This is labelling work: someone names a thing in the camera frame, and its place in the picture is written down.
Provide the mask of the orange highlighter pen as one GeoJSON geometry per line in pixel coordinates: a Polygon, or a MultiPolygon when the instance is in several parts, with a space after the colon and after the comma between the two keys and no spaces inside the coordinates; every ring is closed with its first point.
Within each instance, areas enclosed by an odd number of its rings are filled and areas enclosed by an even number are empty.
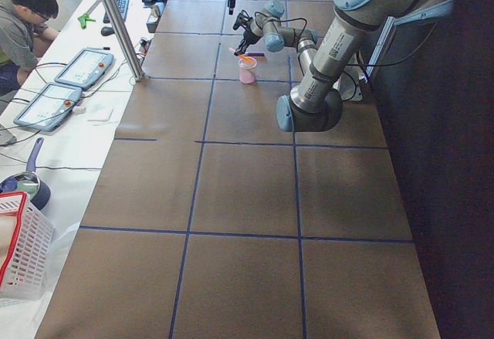
{"type": "Polygon", "coordinates": [[[228,50],[229,50],[230,53],[232,53],[234,56],[238,57],[240,60],[244,61],[245,63],[253,64],[255,62],[255,60],[252,57],[246,56],[246,55],[241,54],[241,53],[238,53],[233,48],[229,48],[228,50]]]}

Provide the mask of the pink mesh pen holder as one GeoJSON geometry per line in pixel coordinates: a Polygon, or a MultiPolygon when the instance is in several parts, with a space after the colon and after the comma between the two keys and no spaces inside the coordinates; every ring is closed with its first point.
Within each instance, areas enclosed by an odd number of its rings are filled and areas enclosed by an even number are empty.
{"type": "Polygon", "coordinates": [[[257,66],[256,59],[245,57],[239,59],[239,80],[244,84],[252,84],[256,81],[255,68],[257,66]]]}

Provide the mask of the black marker pen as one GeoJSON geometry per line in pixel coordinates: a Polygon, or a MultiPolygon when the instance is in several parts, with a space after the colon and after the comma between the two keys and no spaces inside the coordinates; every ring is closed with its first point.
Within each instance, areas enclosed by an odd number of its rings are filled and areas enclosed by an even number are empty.
{"type": "Polygon", "coordinates": [[[92,49],[92,50],[101,50],[101,51],[110,51],[110,47],[87,47],[87,49],[92,49]]]}

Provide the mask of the black computer mouse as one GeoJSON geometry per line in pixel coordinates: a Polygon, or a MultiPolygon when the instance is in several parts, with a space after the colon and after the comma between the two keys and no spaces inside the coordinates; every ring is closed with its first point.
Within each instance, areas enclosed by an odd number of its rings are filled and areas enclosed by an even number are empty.
{"type": "Polygon", "coordinates": [[[114,29],[111,26],[104,26],[100,30],[101,36],[110,36],[114,34],[114,29]]]}

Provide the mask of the green clamp tool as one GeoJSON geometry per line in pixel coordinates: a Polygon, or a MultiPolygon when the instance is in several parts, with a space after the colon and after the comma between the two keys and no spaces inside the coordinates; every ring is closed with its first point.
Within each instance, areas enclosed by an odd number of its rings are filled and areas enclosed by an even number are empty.
{"type": "Polygon", "coordinates": [[[89,15],[89,14],[87,14],[87,13],[82,14],[82,15],[81,15],[81,16],[79,16],[77,19],[78,19],[78,22],[79,22],[79,24],[80,24],[80,28],[81,28],[81,29],[86,29],[87,24],[88,24],[89,22],[95,22],[95,21],[96,21],[95,19],[92,19],[92,18],[90,17],[90,15],[89,15]]]}

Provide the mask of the upper teach pendant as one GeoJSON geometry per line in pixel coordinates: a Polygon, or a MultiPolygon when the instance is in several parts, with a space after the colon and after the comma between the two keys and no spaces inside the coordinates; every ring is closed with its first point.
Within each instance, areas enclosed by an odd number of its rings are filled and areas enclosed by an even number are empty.
{"type": "Polygon", "coordinates": [[[54,81],[88,90],[110,68],[113,60],[113,54],[104,49],[81,49],[57,74],[54,81]]]}

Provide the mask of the teach pendant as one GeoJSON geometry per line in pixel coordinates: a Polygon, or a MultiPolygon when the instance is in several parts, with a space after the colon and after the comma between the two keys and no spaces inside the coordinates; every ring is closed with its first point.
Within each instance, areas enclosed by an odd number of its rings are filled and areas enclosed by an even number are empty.
{"type": "Polygon", "coordinates": [[[110,68],[113,60],[113,54],[104,49],[81,49],[57,74],[54,81],[88,90],[110,68]]]}
{"type": "Polygon", "coordinates": [[[79,102],[82,92],[77,86],[47,83],[13,123],[40,131],[54,131],[79,102]]]}

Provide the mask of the lower teach pendant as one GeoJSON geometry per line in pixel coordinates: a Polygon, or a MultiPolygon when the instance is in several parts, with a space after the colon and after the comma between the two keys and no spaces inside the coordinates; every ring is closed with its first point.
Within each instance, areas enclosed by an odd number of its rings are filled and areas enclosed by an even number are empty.
{"type": "Polygon", "coordinates": [[[77,86],[47,83],[13,123],[40,131],[54,131],[79,102],[82,92],[77,86]]]}

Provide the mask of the seated person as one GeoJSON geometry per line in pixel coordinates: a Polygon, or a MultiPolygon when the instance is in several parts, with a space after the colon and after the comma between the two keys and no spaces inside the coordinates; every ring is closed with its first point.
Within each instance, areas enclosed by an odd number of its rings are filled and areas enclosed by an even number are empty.
{"type": "Polygon", "coordinates": [[[1,95],[18,90],[59,32],[56,0],[1,0],[1,95]]]}

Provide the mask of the blue saucepan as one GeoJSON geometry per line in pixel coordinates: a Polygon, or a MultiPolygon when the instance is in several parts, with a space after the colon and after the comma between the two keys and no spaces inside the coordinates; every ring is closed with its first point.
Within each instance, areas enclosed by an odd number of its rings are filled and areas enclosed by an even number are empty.
{"type": "Polygon", "coordinates": [[[23,172],[9,176],[1,182],[1,193],[25,192],[38,210],[45,208],[51,196],[50,187],[36,174],[36,159],[43,142],[43,137],[36,139],[23,172]]]}

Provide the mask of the white plastic basket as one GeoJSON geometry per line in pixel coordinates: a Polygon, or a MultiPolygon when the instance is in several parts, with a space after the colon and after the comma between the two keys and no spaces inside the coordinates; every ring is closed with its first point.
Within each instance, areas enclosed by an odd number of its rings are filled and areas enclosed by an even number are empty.
{"type": "Polygon", "coordinates": [[[1,305],[38,300],[54,227],[25,192],[1,194],[1,305]]]}

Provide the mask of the aluminium frame post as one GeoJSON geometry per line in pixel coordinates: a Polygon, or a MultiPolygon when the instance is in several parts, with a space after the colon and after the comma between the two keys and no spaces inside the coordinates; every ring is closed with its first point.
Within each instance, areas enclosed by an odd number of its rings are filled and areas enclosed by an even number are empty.
{"type": "Polygon", "coordinates": [[[101,2],[103,3],[103,7],[109,16],[110,24],[113,27],[124,58],[130,67],[134,81],[138,83],[144,78],[144,71],[142,70],[140,61],[137,58],[134,45],[130,40],[130,36],[117,7],[117,3],[115,0],[101,0],[101,2]]]}

